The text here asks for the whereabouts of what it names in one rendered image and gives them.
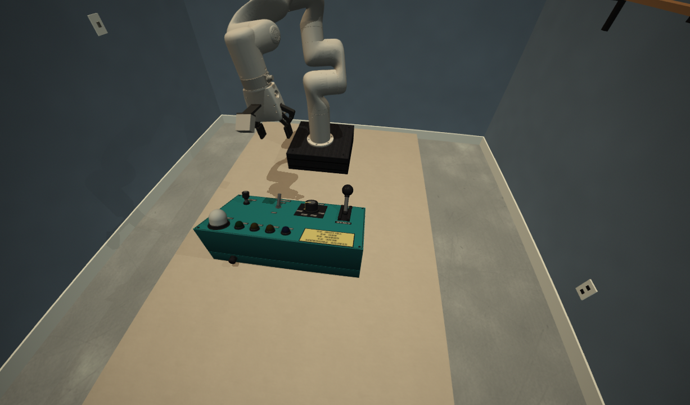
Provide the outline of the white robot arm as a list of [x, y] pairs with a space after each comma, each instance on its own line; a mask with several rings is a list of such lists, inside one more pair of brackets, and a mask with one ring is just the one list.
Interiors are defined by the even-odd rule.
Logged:
[[[324, 0], [250, 0], [236, 11], [224, 40], [243, 88], [261, 89], [274, 80], [266, 69], [263, 54], [273, 51], [280, 43], [280, 31], [275, 23], [288, 11], [301, 8], [306, 8], [300, 22], [304, 61], [311, 67], [334, 67], [310, 71], [303, 77], [310, 130], [307, 142], [323, 148], [333, 142], [330, 105], [324, 96], [343, 94], [347, 86], [343, 44], [339, 39], [323, 37]], [[252, 103], [244, 112], [238, 112], [235, 131], [255, 133], [254, 113], [260, 107], [261, 103]]]

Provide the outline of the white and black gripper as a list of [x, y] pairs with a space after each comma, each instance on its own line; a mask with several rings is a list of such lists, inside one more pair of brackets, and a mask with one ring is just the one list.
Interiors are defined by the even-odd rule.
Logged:
[[[243, 95], [247, 107], [254, 103], [261, 104], [261, 107], [254, 113], [256, 115], [255, 128], [261, 140], [266, 136], [266, 131], [260, 122], [279, 121], [284, 125], [286, 137], [289, 139], [292, 136], [293, 131], [290, 123], [294, 118], [295, 110], [284, 105], [282, 96], [274, 82], [270, 82], [261, 89], [252, 91], [243, 89]], [[285, 115], [286, 113], [289, 114], [289, 117]]]

